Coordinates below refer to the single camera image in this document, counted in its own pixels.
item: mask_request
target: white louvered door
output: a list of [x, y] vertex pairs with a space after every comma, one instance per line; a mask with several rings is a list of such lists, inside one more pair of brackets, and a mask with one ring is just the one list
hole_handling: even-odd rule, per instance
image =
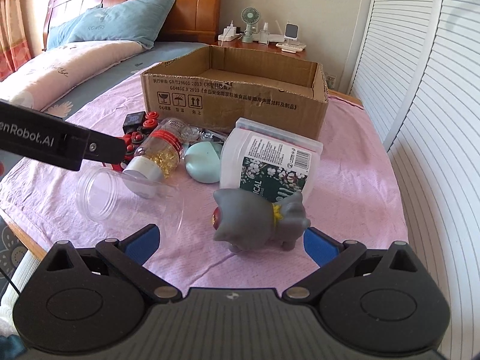
[[451, 305], [441, 350], [470, 360], [480, 351], [480, 0], [443, 0], [430, 59], [389, 156], [410, 202], [410, 242]]
[[382, 16], [397, 0], [374, 0], [351, 93], [388, 150], [409, 242], [451, 306], [440, 350], [470, 360], [480, 352], [480, 0], [408, 2], [418, 9], [400, 23]]
[[432, 6], [433, 0], [373, 0], [351, 94], [364, 102], [381, 140], [414, 76]]

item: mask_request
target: red eye on toy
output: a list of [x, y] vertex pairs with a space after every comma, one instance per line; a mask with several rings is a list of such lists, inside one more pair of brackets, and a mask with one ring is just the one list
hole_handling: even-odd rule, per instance
[[220, 226], [221, 220], [222, 220], [222, 215], [220, 212], [220, 208], [217, 207], [215, 208], [215, 211], [213, 211], [213, 215], [212, 215], [212, 225], [215, 230], [217, 230], [218, 227]]

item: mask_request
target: container label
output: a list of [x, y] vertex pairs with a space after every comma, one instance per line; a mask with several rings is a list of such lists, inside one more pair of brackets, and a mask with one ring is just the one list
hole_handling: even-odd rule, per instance
[[311, 165], [311, 151], [253, 136], [243, 157], [240, 188], [279, 202], [302, 191]]
[[155, 130], [150, 134], [150, 137], [160, 138], [166, 140], [170, 145], [173, 146], [175, 151], [178, 153], [179, 158], [182, 158], [183, 146], [178, 138], [173, 135], [171, 132], [165, 130]]

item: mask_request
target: blue pillow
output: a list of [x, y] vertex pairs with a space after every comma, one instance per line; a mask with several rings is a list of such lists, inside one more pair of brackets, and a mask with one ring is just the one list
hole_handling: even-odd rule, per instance
[[46, 49], [50, 50], [55, 47], [62, 46], [63, 44], [68, 43], [67, 40], [68, 40], [68, 37], [70, 36], [70, 33], [78, 24], [78, 22], [82, 19], [82, 17], [88, 12], [91, 12], [95, 9], [99, 9], [101, 7], [102, 7], [102, 4], [98, 4], [93, 8], [87, 9], [81, 15], [74, 17], [72, 20], [66, 21], [65, 23], [59, 26], [51, 27], [49, 29], [49, 35], [46, 39]]
[[71, 32], [68, 43], [126, 40], [151, 49], [174, 3], [175, 0], [129, 0], [88, 12]]

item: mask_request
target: gray bed sheet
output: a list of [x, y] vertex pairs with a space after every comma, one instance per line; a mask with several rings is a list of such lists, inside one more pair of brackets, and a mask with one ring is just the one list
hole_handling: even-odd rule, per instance
[[[157, 62], [169, 61], [205, 46], [207, 45], [203, 43], [157, 42], [151, 50], [135, 55], [77, 86], [52, 104], [47, 112], [66, 119], [134, 73]], [[5, 166], [5, 173], [8, 173], [21, 158], [19, 155], [0, 151], [0, 161]], [[0, 218], [0, 263], [9, 277], [13, 276], [26, 250], [26, 247]], [[0, 275], [0, 297], [3, 296], [7, 284], [7, 280]]]

